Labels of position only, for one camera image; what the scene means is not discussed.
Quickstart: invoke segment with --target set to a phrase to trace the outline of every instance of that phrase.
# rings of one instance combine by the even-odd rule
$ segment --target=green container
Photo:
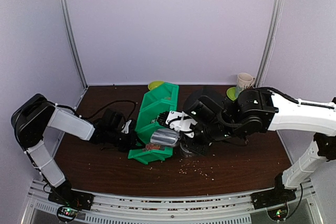
[[[130,150],[128,153],[128,158],[134,158],[137,161],[141,162],[144,165],[147,165],[149,162],[161,160],[165,161],[166,158],[171,157],[173,155],[173,148],[165,147],[164,150],[150,150],[143,151],[140,150]]]
[[[177,108],[177,100],[179,98],[178,90],[178,85],[168,82],[163,83],[143,96],[140,111],[157,101],[170,101],[173,105],[176,105]]]
[[[157,116],[166,111],[176,111],[177,105],[173,105],[171,101],[160,100],[156,101],[139,112],[135,131],[138,137],[145,143],[149,143],[153,133],[163,126],[160,126],[156,121]]]

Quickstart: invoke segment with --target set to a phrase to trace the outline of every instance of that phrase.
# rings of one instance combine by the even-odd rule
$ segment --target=wooden table
[[[178,107],[202,86],[180,86]],[[212,86],[225,95],[229,86]],[[138,102],[138,110],[146,86],[90,87],[78,112],[83,116],[113,100]],[[132,105],[111,106],[128,115]],[[164,162],[143,165],[127,159],[127,153],[115,148],[103,150],[65,135],[56,154],[56,162],[76,189],[133,196],[182,197],[236,193],[263,189],[274,185],[274,177],[290,166],[286,151],[275,132],[254,134],[246,147],[215,143],[206,157],[182,159],[180,150]]]

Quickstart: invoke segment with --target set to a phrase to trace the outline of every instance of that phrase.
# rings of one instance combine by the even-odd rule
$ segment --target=white mug
[[[248,73],[239,73],[237,77],[237,86],[235,97],[237,98],[238,95],[245,89],[251,88],[254,83],[256,82],[256,78],[251,76]]]

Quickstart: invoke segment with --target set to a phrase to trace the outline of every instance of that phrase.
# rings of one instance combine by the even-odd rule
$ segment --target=yellow bowl
[[[158,86],[162,85],[164,81],[152,81],[151,83],[148,84],[148,89],[153,90],[157,88]]]

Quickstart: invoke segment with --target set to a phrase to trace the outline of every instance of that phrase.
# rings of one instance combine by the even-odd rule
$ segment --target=white wall
[[[75,105],[82,87],[59,0],[0,0],[0,222],[18,223],[37,174],[14,138],[12,113],[35,93]],[[49,149],[59,132],[49,131]]]
[[[89,84],[257,74],[274,0],[68,0]]]
[[[265,86],[296,98],[331,101],[336,96],[335,0],[285,0],[276,45]],[[282,131],[282,138],[296,161],[313,134]],[[312,182],[322,203],[326,223],[336,219],[336,163],[324,164]]]

